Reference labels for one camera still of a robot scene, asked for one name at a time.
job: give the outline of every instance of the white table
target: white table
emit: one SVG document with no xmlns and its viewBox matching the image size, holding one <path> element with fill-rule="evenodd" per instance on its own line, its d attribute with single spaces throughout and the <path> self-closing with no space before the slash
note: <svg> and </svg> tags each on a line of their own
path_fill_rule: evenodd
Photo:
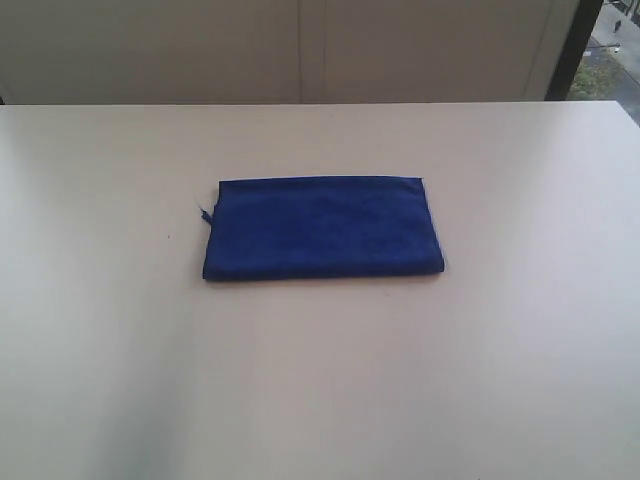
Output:
<svg viewBox="0 0 640 480">
<path fill-rule="evenodd" d="M 209 285 L 220 179 L 425 180 L 439 277 Z M 640 475 L 614 103 L 0 110 L 3 480 Z"/>
</svg>

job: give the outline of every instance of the blue towel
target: blue towel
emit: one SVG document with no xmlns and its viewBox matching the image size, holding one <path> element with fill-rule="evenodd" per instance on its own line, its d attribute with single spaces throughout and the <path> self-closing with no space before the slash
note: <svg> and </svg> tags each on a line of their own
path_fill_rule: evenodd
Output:
<svg viewBox="0 0 640 480">
<path fill-rule="evenodd" d="M 244 281 L 444 270 L 419 178 L 220 182 L 202 276 Z"/>
</svg>

